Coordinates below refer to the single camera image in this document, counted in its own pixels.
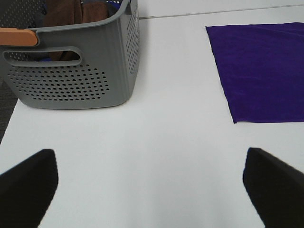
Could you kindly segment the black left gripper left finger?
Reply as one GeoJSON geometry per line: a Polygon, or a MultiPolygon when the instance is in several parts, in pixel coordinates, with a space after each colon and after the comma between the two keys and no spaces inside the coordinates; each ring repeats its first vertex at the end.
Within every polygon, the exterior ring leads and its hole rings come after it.
{"type": "Polygon", "coordinates": [[[0,176],[0,226],[37,228],[58,186],[54,150],[43,149],[0,176]]]}

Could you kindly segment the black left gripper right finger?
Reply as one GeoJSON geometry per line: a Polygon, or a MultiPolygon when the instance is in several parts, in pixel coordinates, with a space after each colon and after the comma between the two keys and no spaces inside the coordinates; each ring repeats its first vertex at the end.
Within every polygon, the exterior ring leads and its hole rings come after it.
{"type": "Polygon", "coordinates": [[[243,184],[266,228],[304,226],[302,172],[260,148],[249,148],[243,184]]]}

